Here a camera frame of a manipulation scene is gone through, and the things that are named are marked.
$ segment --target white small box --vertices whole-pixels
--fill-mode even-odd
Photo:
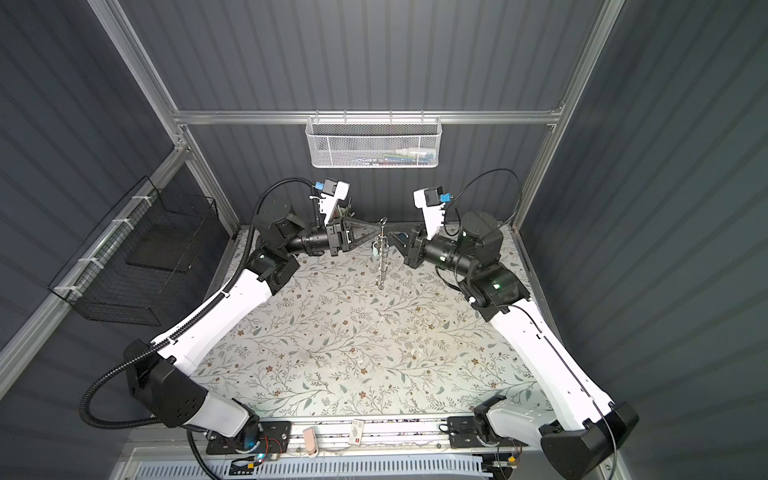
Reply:
[[[350,445],[360,445],[362,441],[362,426],[365,424],[363,420],[352,420],[352,428],[349,430]]]

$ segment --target floral pattern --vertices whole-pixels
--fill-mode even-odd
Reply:
[[[530,289],[503,230],[502,262]],[[379,290],[364,247],[298,260],[291,281],[210,351],[199,383],[269,417],[466,412],[497,392],[551,409],[513,348],[432,265],[413,270],[392,247]]]

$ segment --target black wire basket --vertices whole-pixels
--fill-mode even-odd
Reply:
[[[153,190],[125,219],[112,221],[114,232],[91,257],[77,260],[81,272],[70,284],[62,285],[60,272],[48,289],[85,319],[174,325],[194,308],[184,304],[185,286],[216,237],[215,201]]]

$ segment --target black mounting plate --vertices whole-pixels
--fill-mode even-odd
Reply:
[[[266,436],[270,439],[275,439],[280,443],[280,451],[286,452],[288,450],[288,442],[290,442],[290,429],[291,422],[261,422],[261,428],[266,433]],[[277,453],[274,451],[277,444],[270,440],[270,454]],[[208,455],[239,455],[235,452],[226,442],[226,437],[217,435],[214,440],[208,442],[208,446],[205,448],[205,452]],[[264,453],[261,449],[254,453]]]
[[[478,436],[475,433],[473,421],[474,417],[471,415],[448,417],[448,431],[455,433],[455,435],[449,434],[452,449],[472,449],[487,446],[480,443],[480,439],[478,439]],[[514,440],[513,442],[512,439],[502,439],[500,448],[514,448],[516,445],[527,446],[527,444],[520,442],[519,440]]]

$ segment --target metal beam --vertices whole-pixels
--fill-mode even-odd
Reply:
[[[560,111],[247,111],[182,110],[173,114],[178,124],[300,125],[309,118],[324,123],[382,123],[394,121],[443,124],[546,124],[555,125]]]
[[[147,101],[163,125],[168,137],[176,145],[186,146],[189,144],[192,148],[195,158],[191,158],[187,164],[203,193],[216,201],[219,218],[224,228],[230,234],[237,232],[240,221],[237,219],[232,204],[218,184],[205,156],[192,137],[192,133],[181,129],[174,120],[173,113],[178,110],[176,103],[149,58],[149,54],[141,44],[136,31],[131,26],[120,2],[118,0],[88,0],[88,4],[128,66],[128,70],[131,71],[141,91],[144,92],[144,96],[147,97]]]
[[[549,164],[552,162],[552,158],[560,146],[565,131],[571,123],[574,111],[581,100],[584,89],[587,87],[587,82],[592,75],[594,66],[598,62],[598,58],[600,58],[600,53],[603,51],[605,42],[611,34],[622,6],[624,6],[624,0],[604,0],[603,2],[600,14],[592,27],[587,44],[584,46],[576,70],[563,97],[560,121],[552,128],[551,133],[545,139],[544,145],[531,169],[531,173],[525,181],[520,210],[515,218],[515,229],[518,231],[531,208],[536,192],[541,186],[541,181],[544,180],[544,175],[547,173]]]
[[[165,187],[184,164],[188,155],[189,150],[186,146],[174,148],[149,177],[151,181],[144,182],[144,185],[134,194],[134,198],[131,198],[125,204],[125,207],[118,212],[115,218],[128,217],[136,206],[143,201],[137,197],[146,196],[154,189],[152,184],[157,188]],[[110,222],[104,231],[101,232],[101,235],[85,251],[83,257],[93,257],[117,228],[117,222]],[[81,275],[83,268],[84,264],[77,262],[64,276],[61,284],[72,284],[74,282],[73,279],[77,279]],[[13,382],[22,374],[35,357],[35,354],[42,348],[45,341],[48,340],[48,337],[56,330],[58,324],[61,323],[70,310],[69,303],[66,303],[53,293],[49,294],[29,319],[27,319],[21,329],[5,345],[5,348],[0,352],[0,399],[11,388]]]

